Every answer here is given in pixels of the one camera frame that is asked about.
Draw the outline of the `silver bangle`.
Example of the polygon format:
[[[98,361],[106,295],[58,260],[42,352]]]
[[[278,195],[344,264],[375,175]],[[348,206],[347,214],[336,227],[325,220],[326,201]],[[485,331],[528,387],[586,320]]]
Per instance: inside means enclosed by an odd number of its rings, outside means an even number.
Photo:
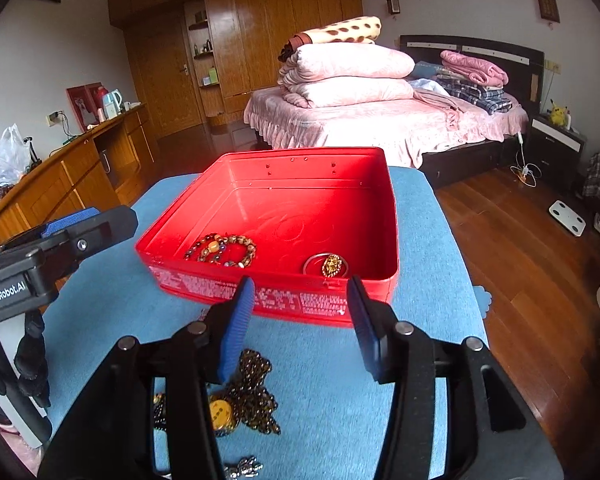
[[[334,252],[319,252],[306,259],[301,272],[308,274],[311,269],[320,270],[324,278],[344,278],[349,273],[349,263],[343,256]]]

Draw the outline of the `wooden sideboard cabinet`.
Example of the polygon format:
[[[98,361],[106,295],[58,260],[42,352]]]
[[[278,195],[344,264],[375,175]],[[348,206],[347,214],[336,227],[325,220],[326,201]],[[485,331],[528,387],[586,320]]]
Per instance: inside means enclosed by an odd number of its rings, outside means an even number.
[[[148,108],[140,104],[83,133],[24,176],[0,200],[0,244],[78,210],[131,206],[161,169]]]

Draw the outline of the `white plastic bag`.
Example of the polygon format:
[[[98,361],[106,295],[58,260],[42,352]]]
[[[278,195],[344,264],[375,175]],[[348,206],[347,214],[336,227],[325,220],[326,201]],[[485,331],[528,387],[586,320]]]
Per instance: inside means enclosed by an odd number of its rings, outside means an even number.
[[[29,147],[18,126],[7,127],[0,136],[0,186],[16,185],[30,165]]]

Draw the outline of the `blue table cloth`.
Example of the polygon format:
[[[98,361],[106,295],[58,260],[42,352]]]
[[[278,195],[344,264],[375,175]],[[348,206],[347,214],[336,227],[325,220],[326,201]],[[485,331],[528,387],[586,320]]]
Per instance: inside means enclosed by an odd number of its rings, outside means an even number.
[[[430,337],[460,342],[486,333],[464,260],[434,191],[418,170],[390,171],[398,214],[398,318]],[[44,312],[50,421],[59,425],[112,346],[172,336],[206,312],[161,290],[132,242],[81,264]],[[369,479],[384,440],[392,389],[366,372],[352,330],[253,318],[248,348],[272,363],[280,434],[237,428],[219,442],[223,460],[254,456],[265,479]]]

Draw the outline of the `gold pendant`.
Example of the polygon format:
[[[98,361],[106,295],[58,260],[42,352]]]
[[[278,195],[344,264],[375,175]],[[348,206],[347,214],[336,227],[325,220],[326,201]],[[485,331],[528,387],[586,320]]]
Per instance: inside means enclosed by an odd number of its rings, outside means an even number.
[[[322,263],[321,272],[325,278],[338,276],[343,268],[343,260],[336,254],[328,254]]]

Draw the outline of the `red box on sideboard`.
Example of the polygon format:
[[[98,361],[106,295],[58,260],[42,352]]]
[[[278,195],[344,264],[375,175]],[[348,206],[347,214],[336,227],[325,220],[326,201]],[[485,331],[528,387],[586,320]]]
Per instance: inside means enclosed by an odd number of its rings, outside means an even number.
[[[102,88],[104,86],[100,82],[92,82],[66,89],[76,123],[82,132],[105,121],[102,110],[102,92],[100,92]]]

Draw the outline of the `white electric kettle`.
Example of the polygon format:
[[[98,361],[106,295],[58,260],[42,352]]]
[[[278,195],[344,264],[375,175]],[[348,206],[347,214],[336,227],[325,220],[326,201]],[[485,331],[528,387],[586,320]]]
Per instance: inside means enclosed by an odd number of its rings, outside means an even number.
[[[102,96],[102,108],[107,119],[115,118],[122,114],[123,98],[121,92],[116,89]]]

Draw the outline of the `red metal tin box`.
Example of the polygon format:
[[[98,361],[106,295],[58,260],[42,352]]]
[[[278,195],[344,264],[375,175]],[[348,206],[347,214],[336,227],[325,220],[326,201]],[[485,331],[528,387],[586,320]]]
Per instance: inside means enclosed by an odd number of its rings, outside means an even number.
[[[243,276],[254,312],[332,327],[351,324],[347,280],[390,301],[399,276],[398,222],[380,148],[305,148],[221,156],[140,237],[135,249],[170,294],[215,304]],[[344,278],[301,272],[334,252]]]

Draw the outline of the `white bathroom scale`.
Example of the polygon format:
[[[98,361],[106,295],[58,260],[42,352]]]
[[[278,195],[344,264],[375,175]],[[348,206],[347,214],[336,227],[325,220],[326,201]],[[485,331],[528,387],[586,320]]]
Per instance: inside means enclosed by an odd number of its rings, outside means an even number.
[[[571,235],[580,237],[586,227],[586,222],[572,208],[561,200],[555,200],[548,207],[548,213],[560,223]]]

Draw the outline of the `bed with pink cover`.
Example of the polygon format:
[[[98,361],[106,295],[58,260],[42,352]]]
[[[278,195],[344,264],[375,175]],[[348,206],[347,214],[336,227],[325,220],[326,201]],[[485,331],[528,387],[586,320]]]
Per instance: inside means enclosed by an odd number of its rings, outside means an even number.
[[[282,88],[253,92],[244,122],[274,150],[381,148],[389,166],[413,168],[442,188],[503,166],[529,125],[510,99],[505,113],[488,114],[455,96],[416,90],[406,100],[304,108]]]

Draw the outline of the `wooden wardrobe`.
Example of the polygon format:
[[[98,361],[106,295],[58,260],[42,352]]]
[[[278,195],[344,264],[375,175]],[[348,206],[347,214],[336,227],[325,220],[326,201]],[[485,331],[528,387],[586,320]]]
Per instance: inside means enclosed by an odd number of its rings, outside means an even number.
[[[242,116],[275,84],[296,32],[355,18],[362,0],[108,0],[157,136]]]

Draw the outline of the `dark nightstand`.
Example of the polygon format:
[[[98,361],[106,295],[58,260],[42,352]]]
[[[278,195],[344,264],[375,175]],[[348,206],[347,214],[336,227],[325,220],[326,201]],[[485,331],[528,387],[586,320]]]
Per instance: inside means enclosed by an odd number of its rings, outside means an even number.
[[[576,180],[586,137],[578,132],[554,126],[547,117],[530,119],[526,157],[542,172],[542,178],[562,191],[569,191]]]

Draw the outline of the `folded plaid clothes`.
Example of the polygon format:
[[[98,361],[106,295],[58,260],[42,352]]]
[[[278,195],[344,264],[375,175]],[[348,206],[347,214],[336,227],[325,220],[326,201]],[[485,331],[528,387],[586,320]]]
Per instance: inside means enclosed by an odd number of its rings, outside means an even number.
[[[442,64],[418,62],[410,79],[415,88],[445,92],[481,108],[489,115],[506,113],[514,107],[514,101],[506,94],[505,87],[480,86]]]

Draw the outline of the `yellow pikachu plush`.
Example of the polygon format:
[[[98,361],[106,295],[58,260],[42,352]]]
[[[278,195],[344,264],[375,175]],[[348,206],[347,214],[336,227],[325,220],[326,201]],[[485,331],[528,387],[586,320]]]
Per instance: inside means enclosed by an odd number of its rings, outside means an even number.
[[[552,106],[548,111],[548,118],[550,118],[550,123],[559,128],[567,129],[569,126],[569,110],[566,106],[559,106],[554,103],[554,101],[550,101],[550,105]]]

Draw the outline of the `stack of pink quilts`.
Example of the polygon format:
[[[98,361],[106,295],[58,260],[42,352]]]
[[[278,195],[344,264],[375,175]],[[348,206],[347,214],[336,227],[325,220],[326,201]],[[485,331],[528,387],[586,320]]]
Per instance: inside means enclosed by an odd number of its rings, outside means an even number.
[[[303,108],[409,100],[415,62],[378,44],[306,44],[279,69],[285,100]]]

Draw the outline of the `folded pink clothes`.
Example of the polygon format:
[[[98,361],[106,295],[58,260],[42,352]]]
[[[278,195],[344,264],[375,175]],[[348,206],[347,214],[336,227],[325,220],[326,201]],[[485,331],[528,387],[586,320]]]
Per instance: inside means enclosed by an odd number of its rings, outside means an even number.
[[[483,58],[473,58],[450,50],[443,50],[440,58],[445,68],[480,86],[503,88],[509,83],[505,70]]]

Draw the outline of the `spotted rolled blanket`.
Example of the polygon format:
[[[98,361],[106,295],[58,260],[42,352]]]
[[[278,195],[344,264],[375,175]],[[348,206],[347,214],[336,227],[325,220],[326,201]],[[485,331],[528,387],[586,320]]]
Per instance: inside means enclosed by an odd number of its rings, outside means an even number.
[[[291,55],[306,44],[373,44],[381,34],[381,20],[377,16],[358,16],[323,27],[302,30],[291,36],[278,55],[286,62]]]

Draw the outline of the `wall switch box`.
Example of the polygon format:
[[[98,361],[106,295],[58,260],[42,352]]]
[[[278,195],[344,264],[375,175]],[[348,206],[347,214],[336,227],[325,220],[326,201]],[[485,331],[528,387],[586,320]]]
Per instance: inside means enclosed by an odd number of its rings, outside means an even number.
[[[388,9],[388,13],[392,16],[400,14],[401,13],[400,0],[387,0],[387,9]]]

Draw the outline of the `brown wall ornament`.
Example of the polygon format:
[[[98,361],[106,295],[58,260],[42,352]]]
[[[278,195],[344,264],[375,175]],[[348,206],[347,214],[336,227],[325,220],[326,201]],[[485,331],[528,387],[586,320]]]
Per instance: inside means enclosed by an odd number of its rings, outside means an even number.
[[[540,17],[550,23],[559,23],[560,15],[557,0],[538,0]]]

